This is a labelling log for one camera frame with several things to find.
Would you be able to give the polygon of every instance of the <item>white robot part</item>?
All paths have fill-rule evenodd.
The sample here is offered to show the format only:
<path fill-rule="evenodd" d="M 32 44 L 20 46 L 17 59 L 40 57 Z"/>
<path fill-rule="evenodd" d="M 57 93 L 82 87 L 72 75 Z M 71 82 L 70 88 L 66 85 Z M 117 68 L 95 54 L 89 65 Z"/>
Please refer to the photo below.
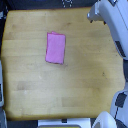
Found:
<path fill-rule="evenodd" d="M 3 77 L 2 77 L 2 64 L 0 61 L 0 107 L 4 105 L 4 96 L 3 96 Z"/>
<path fill-rule="evenodd" d="M 114 118 L 108 112 L 102 112 L 94 122 L 92 128 L 117 128 Z"/>
<path fill-rule="evenodd" d="M 95 3 L 87 15 L 90 21 L 105 21 L 109 26 L 117 51 L 124 60 L 128 60 L 128 1 L 101 0 Z"/>

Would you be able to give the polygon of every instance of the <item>wooden surface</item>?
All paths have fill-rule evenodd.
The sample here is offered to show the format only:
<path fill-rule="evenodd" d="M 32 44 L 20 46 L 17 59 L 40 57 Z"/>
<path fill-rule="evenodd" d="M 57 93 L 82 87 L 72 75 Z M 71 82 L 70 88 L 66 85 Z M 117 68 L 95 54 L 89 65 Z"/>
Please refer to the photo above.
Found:
<path fill-rule="evenodd" d="M 2 65 L 5 111 L 11 120 L 96 117 L 124 87 L 122 59 L 89 8 L 11 11 Z M 47 32 L 66 35 L 64 65 L 45 62 Z"/>

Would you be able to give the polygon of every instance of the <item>wooden table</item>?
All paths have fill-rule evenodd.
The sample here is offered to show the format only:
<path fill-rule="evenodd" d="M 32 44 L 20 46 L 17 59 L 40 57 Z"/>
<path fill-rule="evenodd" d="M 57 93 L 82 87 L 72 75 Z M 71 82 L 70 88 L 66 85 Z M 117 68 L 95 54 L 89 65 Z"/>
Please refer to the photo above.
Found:
<path fill-rule="evenodd" d="M 2 65 L 5 111 L 11 120 L 96 117 L 123 89 L 122 59 L 90 8 L 10 11 Z M 47 32 L 66 35 L 64 65 L 45 62 Z"/>

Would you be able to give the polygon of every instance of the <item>table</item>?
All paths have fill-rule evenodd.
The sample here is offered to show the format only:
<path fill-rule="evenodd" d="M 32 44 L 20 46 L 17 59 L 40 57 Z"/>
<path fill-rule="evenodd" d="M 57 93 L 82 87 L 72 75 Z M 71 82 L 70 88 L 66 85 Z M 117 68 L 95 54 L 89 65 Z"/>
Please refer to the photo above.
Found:
<path fill-rule="evenodd" d="M 10 120 L 97 117 L 124 87 L 122 59 L 90 8 L 10 11 L 2 42 Z M 66 35 L 64 64 L 45 62 L 47 32 Z"/>

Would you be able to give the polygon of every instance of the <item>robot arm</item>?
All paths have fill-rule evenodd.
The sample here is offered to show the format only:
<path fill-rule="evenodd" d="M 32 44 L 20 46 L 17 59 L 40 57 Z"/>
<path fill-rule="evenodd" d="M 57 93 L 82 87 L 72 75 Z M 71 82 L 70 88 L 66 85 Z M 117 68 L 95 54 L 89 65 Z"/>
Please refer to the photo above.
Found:
<path fill-rule="evenodd" d="M 87 18 L 91 23 L 103 21 L 108 25 L 116 49 L 124 59 L 126 79 L 124 90 L 117 92 L 113 97 L 111 115 L 101 113 L 93 128 L 99 126 L 100 128 L 115 128 L 115 122 L 117 128 L 126 128 L 128 127 L 128 0 L 100 0 L 93 5 Z"/>
<path fill-rule="evenodd" d="M 104 21 L 108 25 L 118 53 L 128 60 L 128 1 L 98 1 L 87 17 L 91 22 Z"/>

